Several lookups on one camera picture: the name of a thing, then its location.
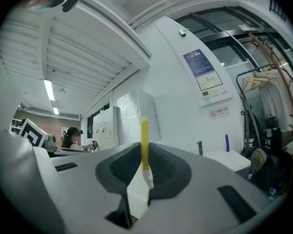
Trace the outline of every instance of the yellow stick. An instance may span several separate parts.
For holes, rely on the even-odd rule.
[[[149,126],[148,118],[143,117],[141,121],[141,167],[142,171],[148,171],[148,148],[149,148]]]

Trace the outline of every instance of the ceiling light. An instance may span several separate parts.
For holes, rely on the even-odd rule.
[[[56,115],[59,114],[59,111],[58,111],[58,109],[57,109],[56,107],[53,108],[53,111],[54,111],[54,113],[55,113]]]
[[[45,89],[47,90],[47,94],[50,100],[54,100],[53,96],[53,89],[52,89],[52,83],[50,80],[44,80]]]

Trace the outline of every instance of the white cabinet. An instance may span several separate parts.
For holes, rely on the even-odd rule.
[[[117,107],[111,107],[93,117],[93,140],[101,150],[119,145]]]

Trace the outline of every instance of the dark hair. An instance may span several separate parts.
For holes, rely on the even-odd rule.
[[[77,136],[79,135],[80,136],[79,131],[80,130],[77,127],[70,127],[70,128],[68,128],[67,133],[63,137],[62,147],[64,147],[64,148],[70,148],[70,146],[73,144],[72,137],[74,135],[77,135]]]

